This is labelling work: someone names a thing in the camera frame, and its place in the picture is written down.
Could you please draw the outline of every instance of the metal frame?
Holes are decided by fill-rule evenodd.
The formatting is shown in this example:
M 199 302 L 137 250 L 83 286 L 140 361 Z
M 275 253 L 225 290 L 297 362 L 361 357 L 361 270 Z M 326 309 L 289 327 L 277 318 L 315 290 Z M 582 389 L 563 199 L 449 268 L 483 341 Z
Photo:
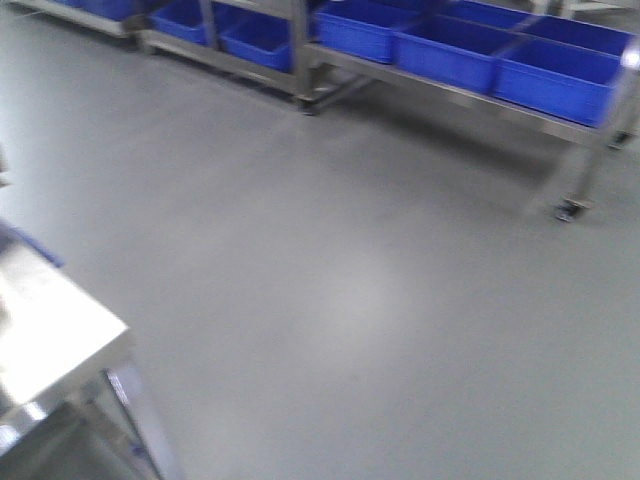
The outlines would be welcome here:
M 128 327 L 1 222 L 0 285 L 0 457 L 73 405 L 144 478 L 182 480 L 131 361 Z M 105 389 L 137 438 L 97 409 Z
M 640 25 L 640 9 L 637 13 L 638 25 Z M 625 52 L 625 56 L 628 55 L 633 64 L 624 65 L 621 88 L 617 92 L 617 98 L 612 102 L 608 119 L 601 128 L 586 127 L 493 97 L 413 75 L 390 65 L 357 58 L 319 44 L 308 42 L 303 47 L 302 54 L 298 53 L 298 55 L 307 64 L 327 64 L 343 68 L 352 73 L 405 88 L 416 95 L 428 98 L 430 101 L 445 101 L 473 108 L 498 119 L 507 120 L 512 124 L 588 147 L 585 168 L 578 179 L 574 193 L 568 195 L 564 202 L 558 206 L 557 218 L 568 222 L 573 221 L 579 213 L 591 207 L 593 202 L 589 200 L 588 196 L 597 171 L 607 155 L 607 147 L 616 143 L 617 140 L 634 135 L 640 116 L 640 106 L 638 105 L 640 37 L 636 37 Z M 308 91 L 313 91 L 313 85 L 308 88 Z
M 637 0 L 562 0 L 560 15 L 564 18 L 573 18 L 576 12 L 596 12 L 616 9 L 638 9 L 640 3 Z
M 79 8 L 69 7 L 51 0 L 10 0 L 10 3 L 32 8 L 53 17 L 61 18 L 83 27 L 97 30 L 116 38 L 126 38 L 131 34 L 126 22 L 103 18 Z
M 300 28 L 301 25 L 306 25 L 306 12 L 301 13 L 301 10 L 304 10 L 303 1 L 216 0 L 216 2 L 288 20 L 290 22 L 291 38 L 295 39 L 294 50 L 296 55 L 299 50 L 297 47 L 306 42 L 307 34 Z M 142 48 L 147 53 L 153 53 L 156 48 L 171 52 L 254 80 L 277 90 L 297 95 L 300 92 L 300 78 L 308 75 L 307 69 L 303 66 L 304 64 L 298 61 L 296 57 L 294 72 L 284 73 L 222 52 L 219 48 L 220 44 L 211 4 L 212 0 L 200 0 L 207 45 L 197 45 L 155 30 L 143 30 L 138 33 Z
M 296 91 L 293 75 L 248 62 L 220 52 L 213 47 L 197 45 L 155 30 L 143 30 L 138 33 L 138 37 L 144 49 L 152 51 L 154 48 L 158 48 L 220 70 L 235 73 L 287 93 L 293 94 Z

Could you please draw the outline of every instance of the blue plastic crate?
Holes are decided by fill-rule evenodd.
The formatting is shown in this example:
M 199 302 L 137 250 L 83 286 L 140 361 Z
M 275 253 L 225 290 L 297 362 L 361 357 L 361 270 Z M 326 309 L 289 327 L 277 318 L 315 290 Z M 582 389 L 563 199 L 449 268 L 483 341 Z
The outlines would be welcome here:
M 154 28 L 188 42 L 207 42 L 202 10 L 198 0 L 176 0 L 151 15 Z
M 316 13 L 320 42 L 335 50 L 392 63 L 393 32 L 416 12 L 367 0 L 328 2 Z
M 627 32 L 558 17 L 541 17 L 524 29 L 536 37 L 588 48 L 610 55 L 622 55 L 632 35 Z
M 504 30 L 436 16 L 396 34 L 398 68 L 488 93 L 497 72 L 496 53 L 518 38 Z
M 529 13 L 509 8 L 496 7 L 486 3 L 461 0 L 450 3 L 443 11 L 443 15 L 459 18 L 470 22 L 481 23 L 490 27 L 511 29 L 531 18 Z
M 94 15 L 117 21 L 136 13 L 133 0 L 84 0 L 83 8 Z
M 620 78 L 617 57 L 531 40 L 500 61 L 495 96 L 597 127 L 607 116 Z
M 291 70 L 289 23 L 259 13 L 221 33 L 223 47 L 231 55 L 283 72 Z

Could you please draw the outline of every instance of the gray floor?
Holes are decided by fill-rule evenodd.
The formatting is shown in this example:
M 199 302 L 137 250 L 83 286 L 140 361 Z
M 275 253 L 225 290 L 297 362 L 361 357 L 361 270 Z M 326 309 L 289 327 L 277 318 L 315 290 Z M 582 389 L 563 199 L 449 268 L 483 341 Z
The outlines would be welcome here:
M 562 225 L 563 142 L 383 86 L 302 117 L 25 13 L 1 215 L 132 326 L 190 480 L 640 476 L 638 142 Z

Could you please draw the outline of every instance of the stainless steel table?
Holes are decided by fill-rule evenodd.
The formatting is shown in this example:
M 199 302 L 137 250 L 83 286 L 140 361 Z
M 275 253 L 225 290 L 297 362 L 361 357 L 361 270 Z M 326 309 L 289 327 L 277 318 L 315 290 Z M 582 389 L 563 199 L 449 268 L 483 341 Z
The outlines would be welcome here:
M 0 223 L 0 457 L 71 406 L 144 478 L 180 480 L 127 326 Z M 110 392 L 130 432 L 98 407 Z

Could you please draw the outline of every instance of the metal shelf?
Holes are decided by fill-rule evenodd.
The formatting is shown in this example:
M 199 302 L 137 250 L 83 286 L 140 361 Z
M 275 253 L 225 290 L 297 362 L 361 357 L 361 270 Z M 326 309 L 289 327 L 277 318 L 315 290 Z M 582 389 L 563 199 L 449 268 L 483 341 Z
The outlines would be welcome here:
M 129 32 L 122 22 L 99 17 L 98 15 L 93 15 L 79 8 L 68 7 L 49 0 L 10 0 L 10 2 L 39 10 L 48 15 L 77 23 L 83 27 L 91 28 L 113 37 L 124 38 L 129 36 Z
M 295 93 L 296 81 L 291 74 L 279 72 L 278 70 L 220 52 L 212 47 L 197 45 L 155 30 L 144 30 L 139 35 L 145 46 L 175 53 L 287 93 Z
M 264 13 L 272 17 L 284 18 L 285 20 L 293 19 L 293 11 L 291 2 L 283 2 L 281 0 L 210 0 L 216 3 L 224 3 L 233 5 L 234 7 L 244 8 L 252 12 Z
M 589 144 L 599 131 L 565 121 L 525 107 L 463 90 L 451 85 L 398 70 L 390 65 L 371 62 L 317 44 L 308 44 L 307 55 L 319 62 L 344 68 L 352 73 L 408 89 L 434 101 L 446 101 L 473 108 L 494 117 L 541 131 L 574 143 Z

